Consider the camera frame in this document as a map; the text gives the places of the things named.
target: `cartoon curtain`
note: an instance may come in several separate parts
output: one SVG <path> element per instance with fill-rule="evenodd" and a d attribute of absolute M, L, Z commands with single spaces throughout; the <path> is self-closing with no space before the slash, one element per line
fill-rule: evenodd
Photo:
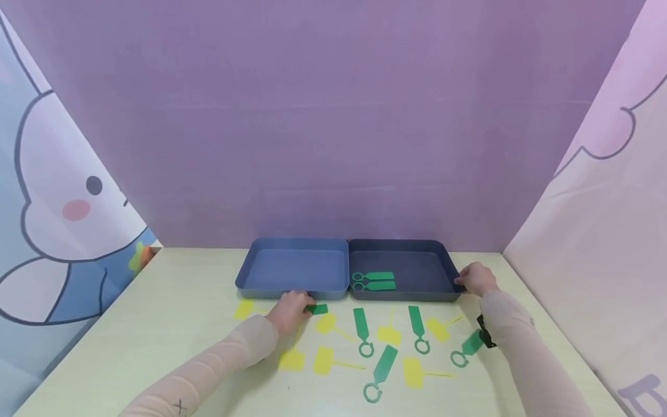
<path fill-rule="evenodd" d="M 667 3 L 648 0 L 504 255 L 635 416 L 667 416 Z"/>
<path fill-rule="evenodd" d="M 0 417 L 139 271 L 155 236 L 0 12 Z"/>

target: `plastic tray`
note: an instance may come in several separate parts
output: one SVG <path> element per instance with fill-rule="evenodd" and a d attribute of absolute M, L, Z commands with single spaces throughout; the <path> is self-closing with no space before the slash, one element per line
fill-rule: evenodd
<path fill-rule="evenodd" d="M 393 272 L 395 290 L 355 290 L 359 300 L 454 302 L 465 290 L 454 283 L 459 273 L 436 240 L 354 239 L 349 242 L 350 273 Z"/>
<path fill-rule="evenodd" d="M 316 300 L 339 300 L 350 284 L 348 243 L 342 239 L 259 238 L 236 277 L 246 298 L 277 299 L 305 290 Z"/>

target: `purple wall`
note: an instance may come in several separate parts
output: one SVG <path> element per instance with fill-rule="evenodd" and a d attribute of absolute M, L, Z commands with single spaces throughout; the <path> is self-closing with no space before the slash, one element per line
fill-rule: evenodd
<path fill-rule="evenodd" d="M 639 0 L 1 0 L 166 246 L 498 251 Z"/>

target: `beige sleeve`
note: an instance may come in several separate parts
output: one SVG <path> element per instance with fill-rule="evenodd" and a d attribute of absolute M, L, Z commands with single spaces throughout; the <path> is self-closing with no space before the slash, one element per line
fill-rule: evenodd
<path fill-rule="evenodd" d="M 227 376 L 269 356 L 277 341 L 278 332 L 269 320 L 251 317 L 139 394 L 120 416 L 191 416 Z"/>
<path fill-rule="evenodd" d="M 590 417 L 584 396 L 544 344 L 530 313 L 511 295 L 482 297 L 484 324 L 510 364 L 527 417 Z"/>

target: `yellow plastic stake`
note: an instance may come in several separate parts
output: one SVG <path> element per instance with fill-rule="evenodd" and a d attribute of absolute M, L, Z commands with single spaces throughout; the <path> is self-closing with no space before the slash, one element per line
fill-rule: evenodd
<path fill-rule="evenodd" d="M 447 327 L 450 324 L 456 323 L 462 318 L 465 318 L 463 314 L 461 316 L 457 316 L 451 319 L 446 323 L 441 323 L 440 321 L 438 321 L 438 319 L 431 317 L 430 319 L 426 320 L 424 324 L 426 325 L 426 328 L 433 334 L 433 336 L 436 337 L 437 340 L 445 342 L 447 339 L 450 338 L 450 333 L 447 331 Z"/>
<path fill-rule="evenodd" d="M 400 346 L 401 332 L 392 327 L 394 321 L 394 307 L 389 312 L 389 326 L 378 327 L 378 340 L 393 346 Z"/>
<path fill-rule="evenodd" d="M 305 366 L 305 353 L 298 350 L 287 350 L 280 355 L 278 368 L 301 372 Z"/>
<path fill-rule="evenodd" d="M 236 320 L 245 320 L 251 313 L 267 314 L 268 312 L 256 309 L 255 300 L 252 300 L 250 298 L 244 298 L 241 301 L 239 301 L 239 306 L 236 308 L 236 311 L 234 312 L 234 318 Z"/>
<path fill-rule="evenodd" d="M 406 356 L 403 358 L 403 379 L 406 385 L 410 388 L 423 388 L 424 376 L 443 376 L 447 378 L 455 378 L 454 374 L 447 374 L 445 372 L 425 372 L 422 369 L 422 363 L 419 358 L 414 356 Z"/>
<path fill-rule="evenodd" d="M 294 339 L 294 345 L 289 350 L 284 351 L 280 355 L 278 360 L 278 368 L 291 370 L 296 372 L 301 372 L 305 366 L 305 353 L 299 352 L 296 350 L 296 342 L 299 340 L 299 337 L 303 333 L 303 324 L 299 326 L 296 331 L 296 338 Z"/>
<path fill-rule="evenodd" d="M 322 334 L 327 334 L 333 330 L 346 339 L 355 343 L 357 342 L 357 339 L 354 336 L 351 336 L 349 333 L 336 327 L 336 315 L 333 313 L 324 314 L 315 325 L 315 329 Z"/>
<path fill-rule="evenodd" d="M 328 375 L 331 372 L 333 365 L 345 366 L 354 369 L 366 369 L 364 365 L 350 364 L 349 362 L 341 362 L 334 360 L 334 349 L 327 346 L 320 346 L 317 348 L 315 355 L 315 362 L 313 362 L 313 372 L 317 375 Z"/>

